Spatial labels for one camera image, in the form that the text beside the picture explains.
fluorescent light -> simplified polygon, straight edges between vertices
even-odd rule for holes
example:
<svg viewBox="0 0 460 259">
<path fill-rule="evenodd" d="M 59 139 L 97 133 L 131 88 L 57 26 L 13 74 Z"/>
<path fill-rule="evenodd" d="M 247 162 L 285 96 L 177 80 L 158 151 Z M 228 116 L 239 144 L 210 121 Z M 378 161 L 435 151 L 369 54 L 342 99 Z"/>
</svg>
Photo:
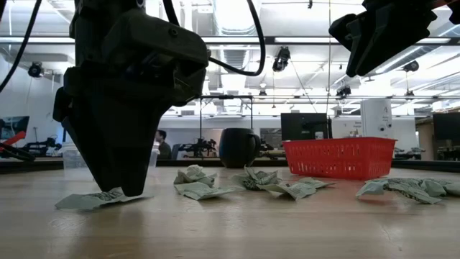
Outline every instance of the fluorescent light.
<svg viewBox="0 0 460 259">
<path fill-rule="evenodd" d="M 338 43 L 332 37 L 276 37 L 276 43 Z"/>
<path fill-rule="evenodd" d="M 257 37 L 202 37 L 203 41 L 208 44 L 218 45 L 219 43 L 241 43 L 252 44 L 259 43 Z M 23 37 L 0 37 L 0 44 L 20 44 L 24 41 Z M 69 37 L 30 37 L 29 43 L 35 44 L 74 44 L 75 40 Z"/>
<path fill-rule="evenodd" d="M 416 48 L 414 48 L 413 50 L 407 52 L 406 54 L 400 56 L 399 58 L 394 59 L 392 62 L 388 63 L 388 64 L 385 65 L 384 67 L 377 69 L 377 71 L 375 71 L 375 73 L 378 73 L 378 74 L 379 74 L 379 73 L 384 73 L 388 68 L 390 68 L 390 67 L 393 66 L 394 64 L 400 62 L 400 60 L 402 60 L 403 58 L 409 56 L 410 54 L 414 53 L 415 51 L 417 51 L 417 50 L 419 50 L 419 49 L 421 49 L 421 48 L 422 48 L 422 47 L 416 47 Z"/>
<path fill-rule="evenodd" d="M 23 37 L 0 37 L 0 43 L 22 43 Z M 75 40 L 69 37 L 30 37 L 29 43 L 74 44 Z"/>
<path fill-rule="evenodd" d="M 258 37 L 202 37 L 203 41 L 208 44 L 212 43 L 225 43 L 225 42 L 238 42 L 245 43 L 258 43 Z"/>
<path fill-rule="evenodd" d="M 260 50 L 259 46 L 209 46 L 209 50 Z"/>
<path fill-rule="evenodd" d="M 451 38 L 425 38 L 417 42 L 417 44 L 444 44 L 451 40 Z"/>
</svg>

red basket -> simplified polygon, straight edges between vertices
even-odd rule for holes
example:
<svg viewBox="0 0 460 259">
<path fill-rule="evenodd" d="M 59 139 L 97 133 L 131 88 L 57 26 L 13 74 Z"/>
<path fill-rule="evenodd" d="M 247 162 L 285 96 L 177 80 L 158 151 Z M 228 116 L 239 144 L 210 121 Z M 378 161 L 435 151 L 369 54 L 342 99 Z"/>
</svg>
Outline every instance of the red basket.
<svg viewBox="0 0 460 259">
<path fill-rule="evenodd" d="M 302 176 L 368 180 L 391 169 L 396 140 L 357 137 L 283 142 L 291 173 Z"/>
</svg>

wooden table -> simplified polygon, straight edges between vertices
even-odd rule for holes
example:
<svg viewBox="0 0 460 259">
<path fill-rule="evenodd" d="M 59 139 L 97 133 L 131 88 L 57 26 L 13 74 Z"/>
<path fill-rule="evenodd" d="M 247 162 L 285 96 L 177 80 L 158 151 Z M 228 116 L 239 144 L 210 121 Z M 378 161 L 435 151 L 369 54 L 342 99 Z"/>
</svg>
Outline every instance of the wooden table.
<svg viewBox="0 0 460 259">
<path fill-rule="evenodd" d="M 176 194 L 177 168 L 152 169 L 155 197 L 96 212 L 59 211 L 69 194 L 97 192 L 88 173 L 0 176 L 0 258 L 460 258 L 460 199 L 421 205 L 394 193 L 358 201 L 362 182 L 298 202 L 243 191 L 197 202 Z M 217 186 L 241 171 L 218 172 Z M 393 170 L 391 176 L 460 174 Z M 287 168 L 280 177 L 293 181 Z"/>
</svg>

overhead light fixture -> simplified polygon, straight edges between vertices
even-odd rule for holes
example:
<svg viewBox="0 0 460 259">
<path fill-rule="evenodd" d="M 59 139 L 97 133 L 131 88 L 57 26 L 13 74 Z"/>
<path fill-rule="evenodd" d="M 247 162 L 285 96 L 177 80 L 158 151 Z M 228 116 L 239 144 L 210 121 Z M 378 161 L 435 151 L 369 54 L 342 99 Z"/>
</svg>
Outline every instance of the overhead light fixture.
<svg viewBox="0 0 460 259">
<path fill-rule="evenodd" d="M 258 46 L 209 46 L 209 50 L 260 50 Z"/>
<path fill-rule="evenodd" d="M 339 43 L 333 37 L 276 37 L 276 43 Z"/>
<path fill-rule="evenodd" d="M 447 37 L 434 37 L 434 38 L 425 38 L 418 41 L 416 44 L 446 44 L 451 41 L 451 38 Z"/>
<path fill-rule="evenodd" d="M 281 47 L 280 51 L 275 57 L 275 61 L 273 62 L 273 71 L 274 72 L 281 72 L 288 66 L 288 61 L 290 59 L 290 51 L 288 47 Z"/>
<path fill-rule="evenodd" d="M 23 37 L 0 37 L 0 43 L 4 44 L 22 44 L 23 41 Z M 53 43 L 61 45 L 75 44 L 75 40 L 69 37 L 30 37 L 28 43 Z"/>
<path fill-rule="evenodd" d="M 400 62 L 400 60 L 402 60 L 403 58 L 406 58 L 407 56 L 411 55 L 412 53 L 414 53 L 415 51 L 421 49 L 422 47 L 416 47 L 414 48 L 413 50 L 409 51 L 408 53 L 400 56 L 399 58 L 396 58 L 394 59 L 392 62 L 388 63 L 387 65 L 385 65 L 384 67 L 382 68 L 379 68 L 375 71 L 375 73 L 377 74 L 380 74 L 380 73 L 384 73 L 388 68 L 392 67 L 394 64 Z"/>
<path fill-rule="evenodd" d="M 250 44 L 250 43 L 259 43 L 259 38 L 257 37 L 202 37 L 201 38 L 205 43 L 241 43 L 241 44 Z"/>
</svg>

paper money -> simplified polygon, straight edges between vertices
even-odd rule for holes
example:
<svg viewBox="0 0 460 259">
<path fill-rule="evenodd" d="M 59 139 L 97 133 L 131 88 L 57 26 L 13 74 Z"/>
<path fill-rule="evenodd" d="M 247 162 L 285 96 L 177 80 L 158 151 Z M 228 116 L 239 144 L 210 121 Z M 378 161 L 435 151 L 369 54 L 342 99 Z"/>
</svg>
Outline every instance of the paper money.
<svg viewBox="0 0 460 259">
<path fill-rule="evenodd" d="M 430 179 L 423 180 L 420 187 L 431 197 L 445 196 L 447 194 L 441 184 Z"/>
<path fill-rule="evenodd" d="M 217 174 L 207 176 L 203 173 L 203 168 L 198 165 L 191 165 L 187 168 L 187 172 L 181 170 L 178 171 L 178 176 L 174 180 L 174 184 L 184 184 L 184 183 L 204 183 L 209 187 L 214 185 Z"/>
<path fill-rule="evenodd" d="M 281 179 L 277 177 L 278 171 L 266 173 L 264 171 L 256 172 L 253 168 L 245 167 L 246 173 L 240 173 L 232 176 L 231 181 L 237 186 L 243 187 L 250 191 L 261 191 L 258 185 L 279 184 Z"/>
<path fill-rule="evenodd" d="M 258 186 L 265 191 L 274 191 L 281 194 L 289 194 L 296 201 L 301 198 L 310 196 L 316 192 L 316 188 L 306 183 L 294 183 L 293 185 L 288 184 L 270 184 L 267 186 Z"/>
<path fill-rule="evenodd" d="M 448 194 L 460 196 L 460 183 L 448 183 L 444 188 Z"/>
<path fill-rule="evenodd" d="M 235 187 L 235 188 L 211 188 L 205 183 L 185 183 L 185 184 L 177 184 L 174 185 L 176 190 L 179 192 L 180 195 L 187 196 L 188 198 L 192 198 L 194 200 L 203 200 L 209 198 L 215 198 L 218 196 L 222 196 L 224 194 L 230 194 L 235 191 L 243 191 L 243 188 Z"/>
<path fill-rule="evenodd" d="M 367 181 L 356 193 L 382 195 L 385 191 L 396 191 L 403 196 L 423 204 L 435 204 L 442 201 L 440 196 L 447 194 L 460 196 L 460 183 L 438 179 L 385 178 Z"/>
<path fill-rule="evenodd" d="M 331 186 L 331 185 L 334 185 L 335 183 L 324 183 L 322 181 L 319 181 L 319 180 L 316 180 L 316 179 L 313 179 L 311 177 L 307 177 L 307 178 L 302 178 L 298 181 L 299 183 L 308 183 L 308 184 L 311 184 L 313 185 L 313 187 L 315 187 L 316 189 L 318 188 L 325 188 L 327 186 Z"/>
<path fill-rule="evenodd" d="M 104 204 L 126 202 L 140 198 L 153 197 L 151 194 L 142 194 L 135 197 L 126 197 L 121 188 L 113 188 L 107 192 L 97 194 L 72 194 L 56 203 L 58 209 L 97 209 Z"/>
<path fill-rule="evenodd" d="M 262 190 L 274 191 L 281 194 L 289 194 L 296 201 L 316 193 L 317 188 L 324 188 L 334 183 L 324 183 L 313 178 L 303 178 L 293 184 L 270 184 L 266 186 L 258 185 Z"/>
</svg>

